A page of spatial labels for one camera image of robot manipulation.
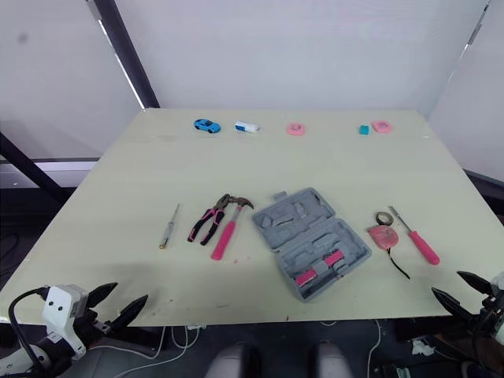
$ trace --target pink hammer handle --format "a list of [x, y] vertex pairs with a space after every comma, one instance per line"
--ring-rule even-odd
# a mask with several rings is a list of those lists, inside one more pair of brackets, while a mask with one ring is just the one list
[[420, 235], [418, 235], [418, 232], [411, 231], [408, 235], [411, 238], [411, 240], [413, 240], [415, 246], [417, 246], [418, 250], [424, 255], [424, 257], [427, 259], [428, 262], [430, 262], [433, 265], [439, 264], [440, 261], [439, 256], [435, 254], [434, 250], [427, 244], [427, 242], [423, 240]]
[[213, 260], [220, 260], [222, 259], [222, 256], [224, 256], [224, 251], [226, 250], [226, 246], [228, 246], [229, 240], [233, 235], [235, 226], [236, 222], [234, 222], [233, 220], [226, 224], [226, 228], [222, 232], [219, 242], [217, 243], [215, 250], [213, 250], [212, 256], [210, 256]]

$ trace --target pink object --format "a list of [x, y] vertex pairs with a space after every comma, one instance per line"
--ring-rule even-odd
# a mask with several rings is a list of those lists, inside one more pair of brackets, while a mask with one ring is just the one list
[[375, 132], [391, 132], [392, 126], [385, 120], [374, 120], [371, 122], [372, 128], [375, 129]]
[[376, 226], [368, 230], [368, 233], [382, 250], [388, 250], [399, 243], [399, 235], [390, 226]]
[[292, 123], [287, 126], [287, 132], [291, 135], [303, 135], [305, 133], [305, 130], [306, 128], [304, 124]]
[[317, 272], [314, 269], [307, 270], [301, 276], [296, 277], [296, 284], [301, 287], [304, 284], [307, 284], [311, 280], [317, 277]]
[[226, 250], [226, 246], [228, 246], [229, 240], [233, 235], [233, 231], [235, 230], [236, 222], [233, 220], [226, 224], [226, 228], [222, 232], [220, 236], [219, 243], [217, 243], [215, 250], [213, 250], [212, 256], [210, 256], [213, 260], [220, 260], [222, 256], [224, 256], [224, 251]]
[[334, 254], [325, 258], [324, 261], [328, 266], [334, 265], [337, 261], [343, 258], [343, 252], [341, 250], [337, 250]]
[[433, 265], [438, 265], [440, 262], [439, 256], [435, 254], [434, 250], [427, 244], [425, 240], [416, 231], [411, 231], [408, 236], [413, 240], [415, 246], [424, 255], [428, 262]]

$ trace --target pliers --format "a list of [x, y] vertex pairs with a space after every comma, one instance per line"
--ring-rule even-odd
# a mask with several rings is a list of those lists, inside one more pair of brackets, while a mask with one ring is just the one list
[[207, 209], [207, 211], [205, 211], [202, 219], [198, 220], [198, 222], [196, 222], [195, 226], [192, 228], [191, 233], [187, 238], [188, 242], [194, 242], [199, 229], [204, 225], [205, 222], [208, 221], [208, 219], [213, 217], [212, 226], [210, 227], [208, 234], [206, 234], [205, 238], [201, 241], [201, 245], [205, 246], [210, 241], [210, 238], [212, 238], [213, 234], [215, 234], [217, 227], [219, 227], [222, 218], [224, 218], [224, 209], [228, 205], [230, 198], [231, 196], [229, 194], [223, 195], [222, 197], [220, 197], [219, 201], [217, 201], [212, 209]]

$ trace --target hammer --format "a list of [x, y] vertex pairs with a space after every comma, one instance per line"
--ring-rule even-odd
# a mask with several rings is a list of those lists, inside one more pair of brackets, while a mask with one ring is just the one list
[[236, 218], [242, 211], [244, 206], [250, 206], [252, 209], [254, 205], [248, 199], [244, 197], [230, 197], [229, 202], [235, 202], [238, 205], [236, 206], [235, 213], [233, 214], [233, 218], [226, 224], [226, 228], [222, 231], [222, 235], [220, 236], [219, 242], [217, 243], [215, 250], [213, 250], [212, 256], [210, 256], [213, 260], [220, 260], [224, 255], [224, 251], [226, 250], [226, 246], [228, 246], [229, 240], [233, 235], [236, 226]]

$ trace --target open tool case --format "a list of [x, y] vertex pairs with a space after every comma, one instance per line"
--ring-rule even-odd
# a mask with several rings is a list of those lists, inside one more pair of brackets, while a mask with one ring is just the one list
[[304, 302], [357, 268], [371, 250], [309, 187], [275, 196], [276, 204], [253, 215], [287, 282]]

